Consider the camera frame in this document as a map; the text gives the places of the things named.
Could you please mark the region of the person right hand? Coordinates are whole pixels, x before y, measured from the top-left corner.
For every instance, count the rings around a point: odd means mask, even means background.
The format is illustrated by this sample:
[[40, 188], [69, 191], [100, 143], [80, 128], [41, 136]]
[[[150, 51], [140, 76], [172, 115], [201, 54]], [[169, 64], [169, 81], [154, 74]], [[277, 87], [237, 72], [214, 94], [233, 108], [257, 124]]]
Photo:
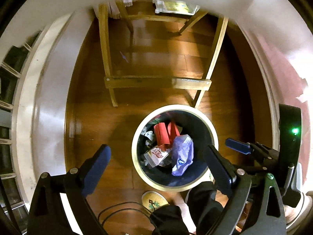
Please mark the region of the person right hand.
[[295, 208], [284, 205], [287, 234], [294, 234], [301, 225], [307, 224], [312, 218], [312, 191], [302, 193], [300, 202]]

